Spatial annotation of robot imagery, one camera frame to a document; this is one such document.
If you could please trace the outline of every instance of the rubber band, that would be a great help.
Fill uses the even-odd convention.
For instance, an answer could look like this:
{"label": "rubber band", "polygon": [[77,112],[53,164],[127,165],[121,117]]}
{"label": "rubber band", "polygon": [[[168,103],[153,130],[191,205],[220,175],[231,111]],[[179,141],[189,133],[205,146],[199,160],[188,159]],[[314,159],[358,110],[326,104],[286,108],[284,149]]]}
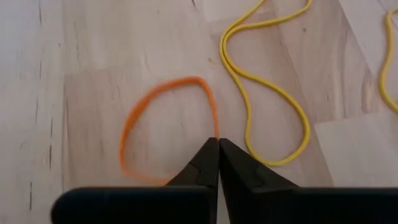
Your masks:
{"label": "rubber band", "polygon": [[153,88],[151,91],[149,91],[143,98],[141,98],[137,104],[133,107],[133,109],[130,111],[129,116],[127,117],[127,120],[124,124],[124,129],[120,138],[120,145],[119,145],[119,162],[122,171],[129,177],[132,177],[134,179],[139,179],[144,182],[150,182],[153,184],[167,184],[171,178],[168,179],[163,179],[163,178],[157,178],[157,177],[151,177],[150,175],[147,174],[142,174],[140,172],[134,171],[129,168],[125,158],[124,158],[124,151],[126,148],[126,139],[129,136],[130,130],[134,127],[135,123],[137,122],[139,116],[141,115],[142,112],[147,108],[148,104],[159,94],[161,94],[164,91],[171,90],[173,88],[183,86],[183,85],[199,85],[206,93],[211,110],[213,111],[213,119],[214,119],[214,129],[215,129],[215,136],[217,138],[220,138],[219,130],[218,130],[218,118],[217,118],[217,109],[216,109],[216,103],[213,98],[213,94],[207,85],[206,81],[200,77],[186,77],[186,78],[180,78],[176,80],[171,80],[169,82],[160,84]]}

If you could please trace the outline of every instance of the laminate floor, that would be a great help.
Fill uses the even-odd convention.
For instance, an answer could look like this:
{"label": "laminate floor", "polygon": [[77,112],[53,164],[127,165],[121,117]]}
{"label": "laminate floor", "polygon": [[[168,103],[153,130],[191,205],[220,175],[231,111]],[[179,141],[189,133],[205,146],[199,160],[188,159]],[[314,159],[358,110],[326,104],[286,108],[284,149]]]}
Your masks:
{"label": "laminate floor", "polygon": [[[134,103],[171,78],[203,77],[218,105],[221,136],[246,149],[246,110],[218,42],[256,2],[0,2],[0,223],[49,223],[51,204],[70,188],[145,184],[119,170],[119,135]],[[247,22],[304,5],[268,0]],[[287,90],[310,118],[310,145],[290,164],[272,167],[280,175],[301,186],[397,185],[396,114],[377,89],[382,20],[393,6],[394,0],[315,0],[292,21],[232,37],[234,61]],[[395,61],[388,88],[398,99]],[[267,159],[285,157],[302,137],[298,116],[274,92],[242,80],[253,107],[254,148]],[[129,162],[172,175],[213,133],[199,87],[172,90],[132,130]],[[219,223],[227,223],[225,207],[219,212]]]}

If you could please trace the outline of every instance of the yellow cord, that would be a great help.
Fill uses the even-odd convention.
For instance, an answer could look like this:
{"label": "yellow cord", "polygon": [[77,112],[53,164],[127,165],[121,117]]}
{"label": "yellow cord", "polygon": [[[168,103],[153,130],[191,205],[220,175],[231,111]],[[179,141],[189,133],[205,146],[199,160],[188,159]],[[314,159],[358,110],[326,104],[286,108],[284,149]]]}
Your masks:
{"label": "yellow cord", "polygon": [[392,57],[394,54],[395,48],[395,39],[394,39],[394,31],[392,30],[392,15],[398,12],[398,8],[395,8],[387,13],[386,16],[386,31],[387,31],[387,54],[384,59],[384,65],[380,70],[380,79],[379,79],[379,90],[382,99],[386,104],[395,112],[398,113],[398,105],[394,102],[394,100],[390,97],[386,90],[386,76],[388,69],[391,65]]}
{"label": "yellow cord", "polygon": [[[222,62],[224,64],[225,68],[227,69],[227,71],[229,71],[229,74],[231,75],[232,79],[237,84],[237,86],[238,86],[238,88],[239,88],[239,90],[240,90],[240,92],[241,92],[241,94],[243,96],[243,100],[244,100],[244,102],[246,104],[246,111],[247,111],[247,114],[248,114],[248,118],[247,118],[247,121],[246,121],[245,142],[246,142],[246,146],[249,149],[250,154],[255,159],[257,159],[258,161],[262,162],[263,164],[267,164],[267,165],[270,165],[270,166],[281,166],[281,165],[284,165],[284,164],[294,160],[307,147],[307,145],[308,145],[308,143],[310,141],[310,136],[311,136],[310,122],[308,121],[308,118],[305,115],[304,110],[301,108],[301,106],[286,91],[284,91],[283,89],[279,88],[275,84],[267,81],[264,78],[255,76],[253,74],[250,74],[250,73],[244,71],[242,68],[239,68],[232,61],[231,57],[228,55],[227,42],[228,42],[228,39],[233,34],[239,32],[239,31],[247,30],[247,29],[257,29],[257,28],[260,28],[260,27],[273,26],[273,25],[280,24],[282,22],[291,20],[291,19],[295,18],[296,16],[298,16],[298,15],[302,14],[303,12],[305,12],[310,7],[310,5],[311,5],[313,0],[307,0],[307,4],[305,5],[304,8],[302,8],[301,10],[299,10],[299,11],[297,11],[297,12],[291,14],[291,15],[280,17],[280,18],[277,18],[277,19],[271,19],[269,21],[257,22],[257,23],[253,23],[253,24],[241,24],[241,25],[238,25],[243,20],[248,18],[264,1],[265,0],[260,0],[247,14],[243,15],[241,18],[239,18],[238,20],[233,22],[224,31],[223,35],[221,36],[221,40],[220,40],[220,57],[221,57],[221,60],[222,60]],[[261,84],[265,85],[266,87],[270,88],[271,90],[274,90],[280,96],[282,96],[284,99],[286,99],[294,107],[294,109],[296,110],[296,112],[300,116],[300,118],[302,120],[302,123],[303,123],[303,130],[304,130],[304,136],[303,136],[302,142],[299,145],[299,147],[296,149],[296,151],[291,153],[291,155],[289,155],[285,159],[282,159],[280,161],[270,161],[270,160],[267,160],[267,159],[263,159],[263,158],[261,158],[261,157],[259,157],[257,155],[257,153],[254,151],[253,147],[251,146],[251,143],[250,143],[251,104],[250,104],[248,94],[246,93],[246,90],[244,89],[243,84],[239,81],[238,75],[241,75],[243,77],[251,79],[251,80],[253,80],[255,82],[261,83]]]}

